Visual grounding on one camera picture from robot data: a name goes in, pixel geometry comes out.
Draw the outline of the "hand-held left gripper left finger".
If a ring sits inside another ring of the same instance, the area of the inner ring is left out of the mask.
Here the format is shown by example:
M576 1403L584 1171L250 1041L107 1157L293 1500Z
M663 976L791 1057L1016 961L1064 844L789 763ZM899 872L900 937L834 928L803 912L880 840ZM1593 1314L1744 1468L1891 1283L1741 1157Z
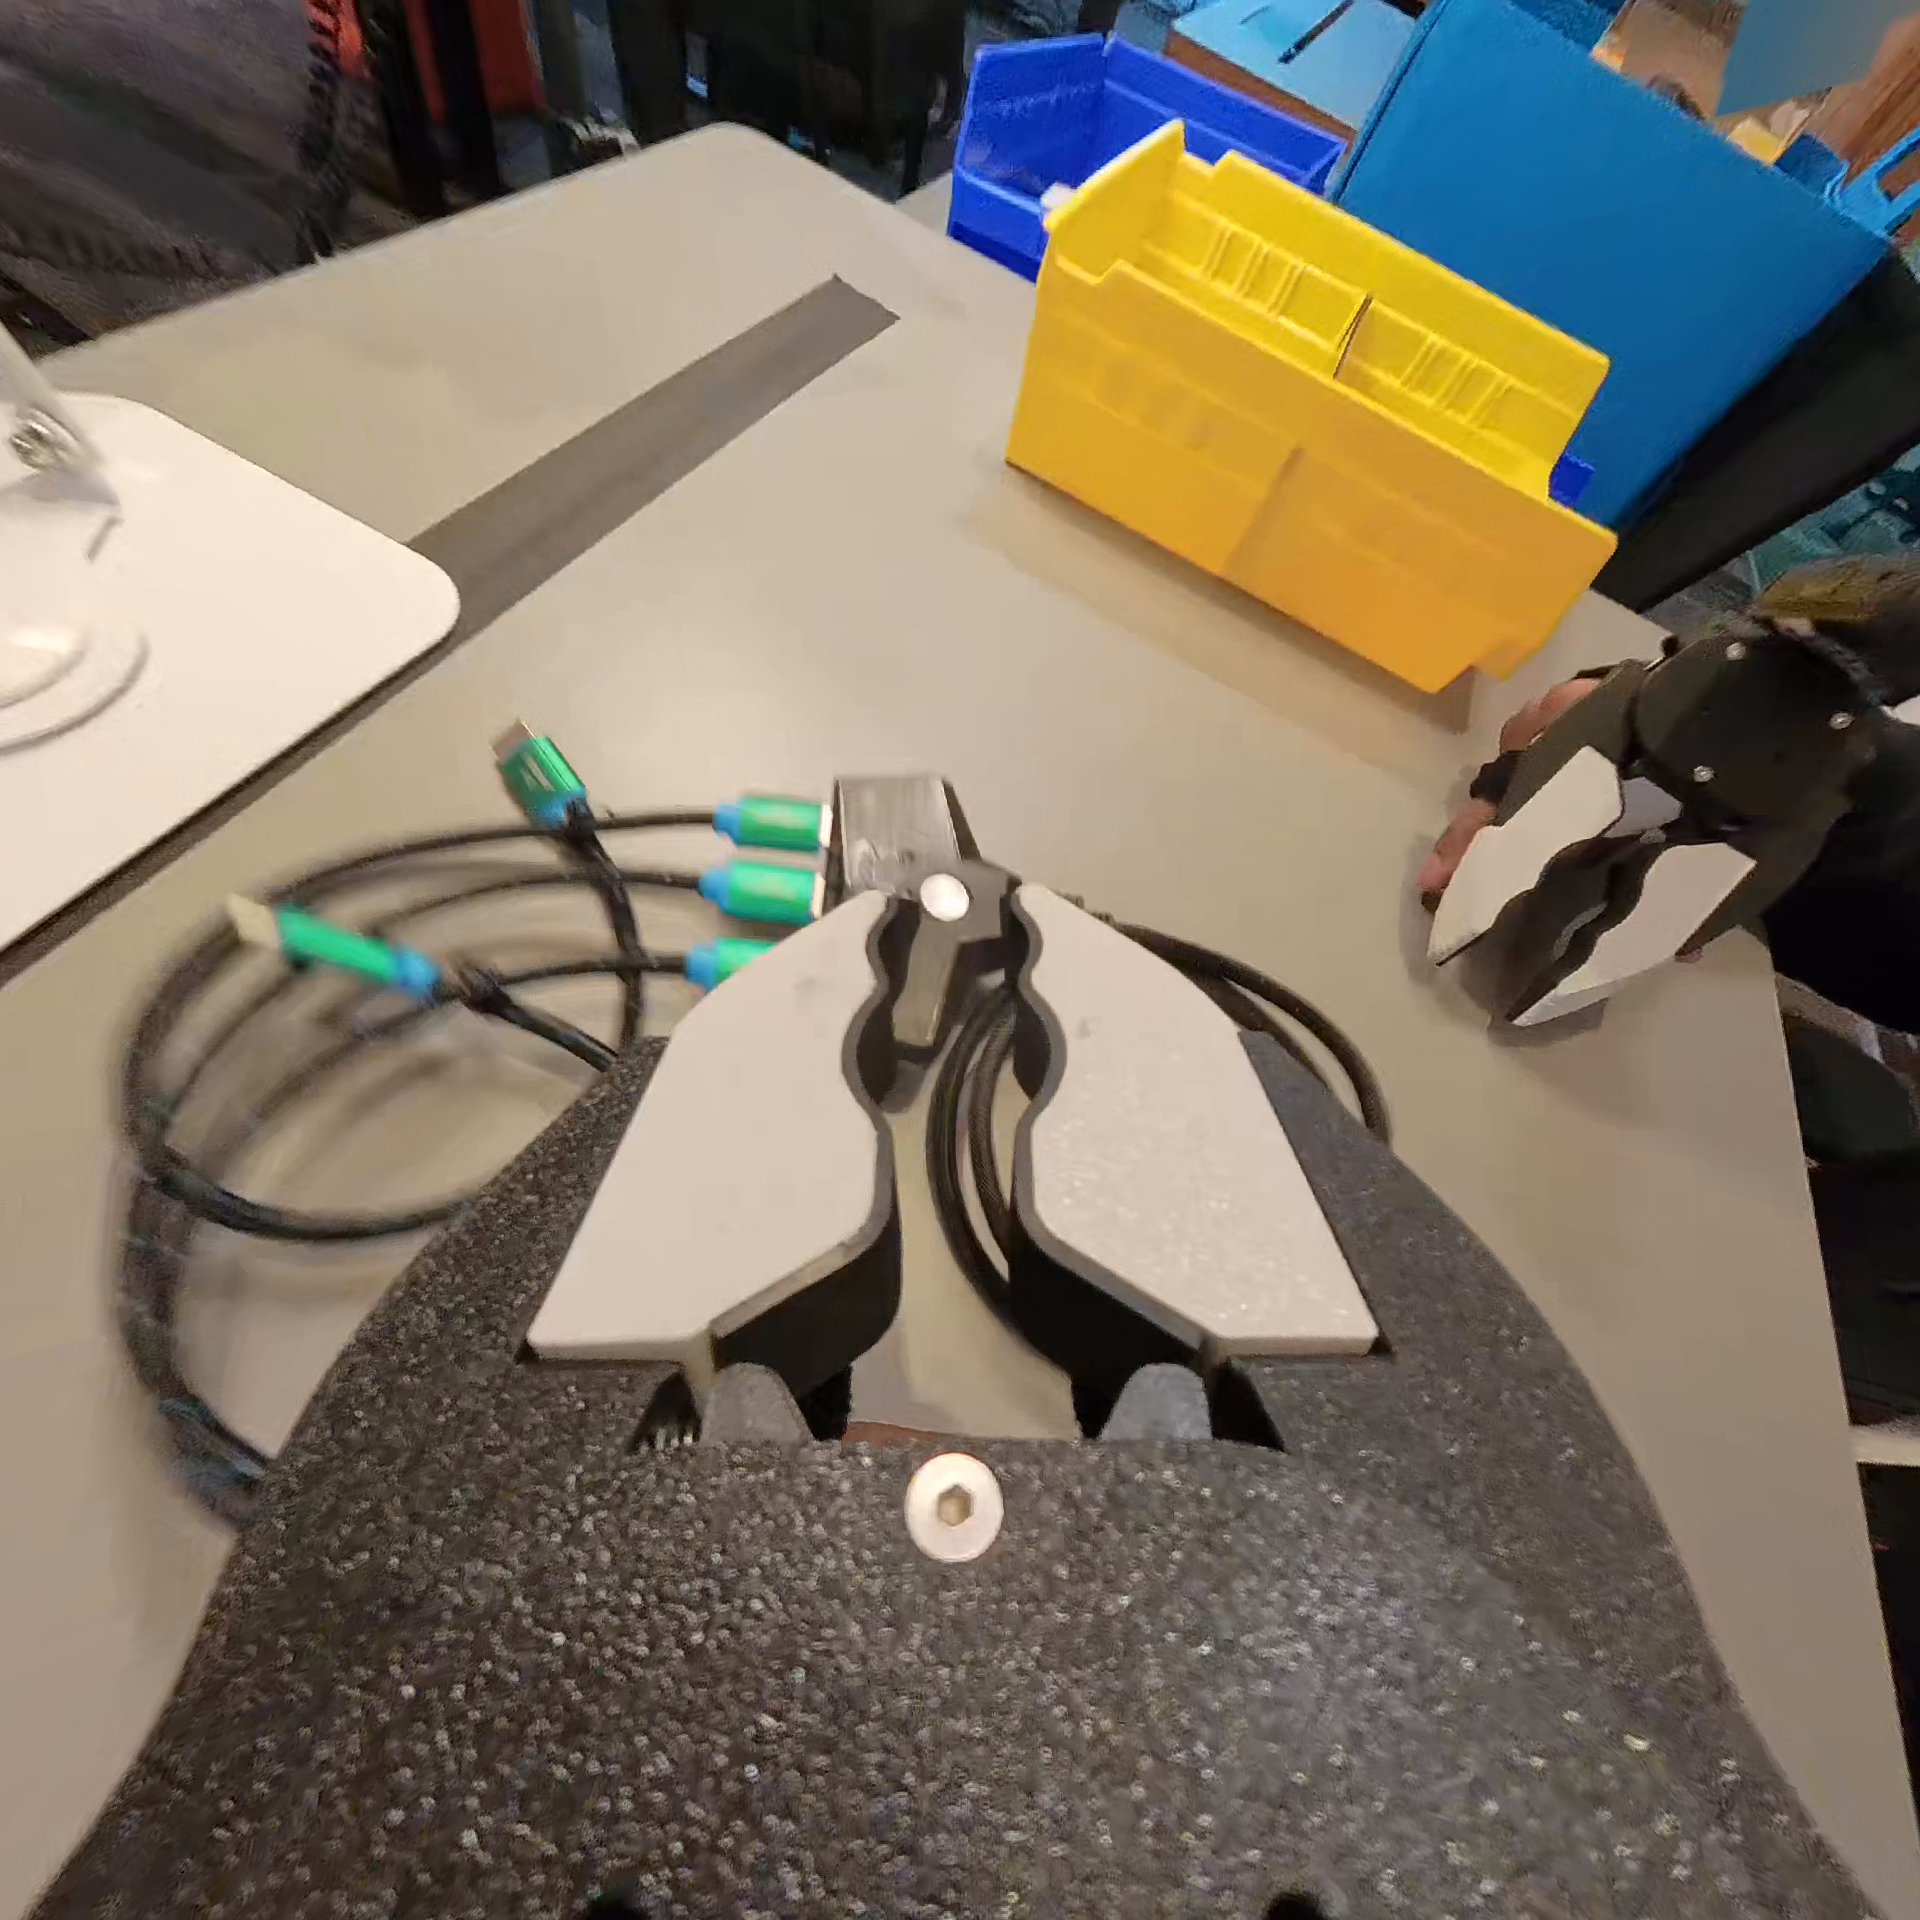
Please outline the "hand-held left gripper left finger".
M900 1305L883 948L859 893L714 987L663 1044L528 1329L547 1363L757 1364L797 1399Z

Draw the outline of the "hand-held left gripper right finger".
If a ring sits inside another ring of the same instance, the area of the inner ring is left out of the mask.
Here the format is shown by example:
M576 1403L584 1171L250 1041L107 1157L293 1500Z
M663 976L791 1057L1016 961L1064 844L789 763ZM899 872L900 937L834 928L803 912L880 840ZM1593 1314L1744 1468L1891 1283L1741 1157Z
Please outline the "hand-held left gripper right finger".
M1042 884L1008 901L1013 1317L1074 1385L1157 1363L1351 1361L1379 1323L1212 996Z

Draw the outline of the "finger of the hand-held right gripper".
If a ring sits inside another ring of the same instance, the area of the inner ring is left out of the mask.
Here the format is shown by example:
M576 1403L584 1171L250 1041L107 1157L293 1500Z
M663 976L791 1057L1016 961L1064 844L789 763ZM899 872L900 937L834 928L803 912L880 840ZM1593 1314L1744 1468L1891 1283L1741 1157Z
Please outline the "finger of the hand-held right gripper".
M1499 1018L1572 1018L1665 970L1751 880L1757 860L1717 840L1602 840L1557 857L1499 951Z
M1580 748L1508 821L1490 823L1468 845L1432 917L1433 968L1496 939L1508 970L1572 970L1613 939L1604 872L1578 877L1613 848L1632 848L1650 823L1650 785Z

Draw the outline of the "grey metal port hub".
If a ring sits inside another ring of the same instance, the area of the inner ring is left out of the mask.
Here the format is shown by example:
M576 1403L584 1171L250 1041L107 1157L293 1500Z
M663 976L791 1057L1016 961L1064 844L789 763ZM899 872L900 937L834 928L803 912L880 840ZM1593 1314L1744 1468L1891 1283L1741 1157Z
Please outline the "grey metal port hub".
M1004 968L1018 875L991 861L940 776L851 776L833 792L829 905L880 901L877 973L895 1059L929 1065L975 987Z

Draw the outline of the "person's right hand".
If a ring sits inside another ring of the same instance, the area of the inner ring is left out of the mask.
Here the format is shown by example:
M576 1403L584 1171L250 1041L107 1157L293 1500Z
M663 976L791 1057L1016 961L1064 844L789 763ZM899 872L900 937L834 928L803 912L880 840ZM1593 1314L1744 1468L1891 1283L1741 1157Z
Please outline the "person's right hand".
M1433 912L1451 884L1473 841L1496 823L1504 792L1524 751L1600 687L1600 677L1567 680L1514 711L1497 736L1496 755L1475 773L1465 799L1453 807L1448 827L1433 841L1415 892L1424 909Z

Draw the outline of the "blue plastic board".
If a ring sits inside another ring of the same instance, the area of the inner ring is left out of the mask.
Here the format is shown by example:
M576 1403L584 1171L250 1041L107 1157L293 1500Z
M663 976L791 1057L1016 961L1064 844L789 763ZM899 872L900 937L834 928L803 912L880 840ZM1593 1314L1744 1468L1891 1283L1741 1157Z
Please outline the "blue plastic board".
M1536 9L1432 5L1330 200L1602 352L1568 447L1625 528L1885 237L1593 59Z

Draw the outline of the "yellow plastic bin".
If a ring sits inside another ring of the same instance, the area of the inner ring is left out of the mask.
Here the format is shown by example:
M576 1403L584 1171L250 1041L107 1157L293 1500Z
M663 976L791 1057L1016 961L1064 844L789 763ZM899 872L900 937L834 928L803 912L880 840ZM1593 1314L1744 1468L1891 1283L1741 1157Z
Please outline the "yellow plastic bin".
M1553 497L1609 359L1185 123L1048 215L1007 463L1423 692L1616 532Z

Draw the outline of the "dark grey tape strip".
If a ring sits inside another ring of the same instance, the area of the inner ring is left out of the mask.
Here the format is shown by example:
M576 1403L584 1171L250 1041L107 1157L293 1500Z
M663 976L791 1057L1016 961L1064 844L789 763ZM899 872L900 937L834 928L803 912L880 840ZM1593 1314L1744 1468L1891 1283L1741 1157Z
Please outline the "dark grey tape strip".
M896 320L847 280L821 281L425 528L413 552L459 594L447 645L493 626Z

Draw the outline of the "blue plastic bin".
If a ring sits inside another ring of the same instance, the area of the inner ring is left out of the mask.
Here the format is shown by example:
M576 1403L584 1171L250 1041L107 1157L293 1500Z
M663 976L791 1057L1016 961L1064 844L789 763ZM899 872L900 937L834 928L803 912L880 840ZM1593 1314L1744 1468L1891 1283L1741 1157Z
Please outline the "blue plastic bin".
M955 140L949 237L1035 281L1049 207L1168 123L1194 157L1242 154L1314 194L1349 144L1117 36L988 44Z

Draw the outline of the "dark grey fabric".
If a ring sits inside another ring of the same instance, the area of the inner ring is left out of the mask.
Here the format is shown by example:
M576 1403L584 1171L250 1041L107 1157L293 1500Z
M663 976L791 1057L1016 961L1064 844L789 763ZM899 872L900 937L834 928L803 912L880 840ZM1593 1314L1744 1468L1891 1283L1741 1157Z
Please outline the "dark grey fabric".
M32 356L401 234L353 5L4 2L2 311Z

